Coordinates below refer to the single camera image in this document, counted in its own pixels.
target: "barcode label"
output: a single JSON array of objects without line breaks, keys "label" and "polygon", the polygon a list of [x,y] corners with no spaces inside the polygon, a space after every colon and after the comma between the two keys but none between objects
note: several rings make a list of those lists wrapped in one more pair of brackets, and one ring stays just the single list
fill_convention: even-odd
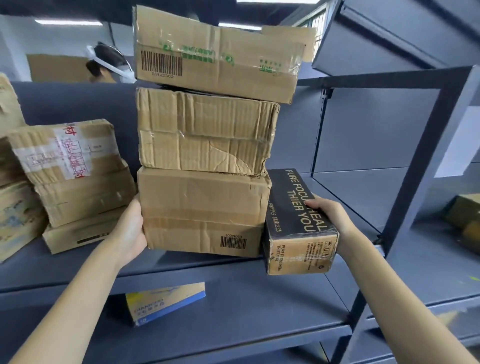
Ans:
[{"label": "barcode label", "polygon": [[141,51],[142,70],[182,76],[183,59],[169,54],[155,53],[148,50]]},{"label": "barcode label", "polygon": [[245,249],[247,239],[241,236],[221,236],[220,246],[224,248]]}]

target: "shelf frame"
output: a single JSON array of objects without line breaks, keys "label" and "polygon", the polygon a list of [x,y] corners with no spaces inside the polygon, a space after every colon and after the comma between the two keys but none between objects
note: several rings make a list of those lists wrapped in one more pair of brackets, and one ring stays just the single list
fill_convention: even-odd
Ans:
[{"label": "shelf frame", "polygon": [[[320,143],[325,109],[335,88],[438,90],[437,99],[382,233],[382,245],[387,260],[389,260],[390,254],[395,254],[395,250],[399,249],[396,243],[408,233],[412,226],[435,173],[479,84],[480,68],[478,66],[329,76],[298,81],[299,86],[318,88],[323,102],[311,177],[313,177],[315,171],[316,154]],[[348,363],[353,346],[358,341],[360,333],[367,326],[369,310],[365,309],[366,305],[365,298],[359,291],[348,317],[352,335],[343,337],[338,341],[331,363]]]}]

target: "hand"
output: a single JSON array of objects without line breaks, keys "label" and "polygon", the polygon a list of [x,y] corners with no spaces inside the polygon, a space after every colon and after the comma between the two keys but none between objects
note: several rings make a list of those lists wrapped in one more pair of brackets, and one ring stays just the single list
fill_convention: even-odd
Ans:
[{"label": "hand", "polygon": [[330,219],[340,233],[340,237],[351,234],[357,228],[343,208],[342,204],[326,198],[316,197],[314,200],[306,200],[305,204],[314,209],[321,209]]},{"label": "hand", "polygon": [[142,208],[136,196],[123,212],[112,233],[101,245],[107,247],[109,255],[115,257],[115,266],[120,270],[134,260],[147,246],[142,225]]}]

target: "forearm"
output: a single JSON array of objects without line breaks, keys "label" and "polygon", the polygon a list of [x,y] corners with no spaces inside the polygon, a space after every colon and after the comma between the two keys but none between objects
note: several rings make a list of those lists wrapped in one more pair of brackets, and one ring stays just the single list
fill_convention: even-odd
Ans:
[{"label": "forearm", "polygon": [[113,262],[101,243],[11,363],[81,363],[119,270]]},{"label": "forearm", "polygon": [[394,355],[408,363],[478,363],[355,229],[344,258]]}]

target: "ceiling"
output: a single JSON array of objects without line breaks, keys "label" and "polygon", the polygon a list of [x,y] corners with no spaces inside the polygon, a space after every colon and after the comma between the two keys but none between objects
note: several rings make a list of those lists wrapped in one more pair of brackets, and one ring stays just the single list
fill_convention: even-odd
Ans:
[{"label": "ceiling", "polygon": [[236,0],[2,0],[0,13],[63,19],[93,19],[131,25],[132,6],[136,4],[182,16],[193,12],[201,22],[212,25],[217,25],[219,21],[278,25],[298,7],[293,4],[237,4]]}]

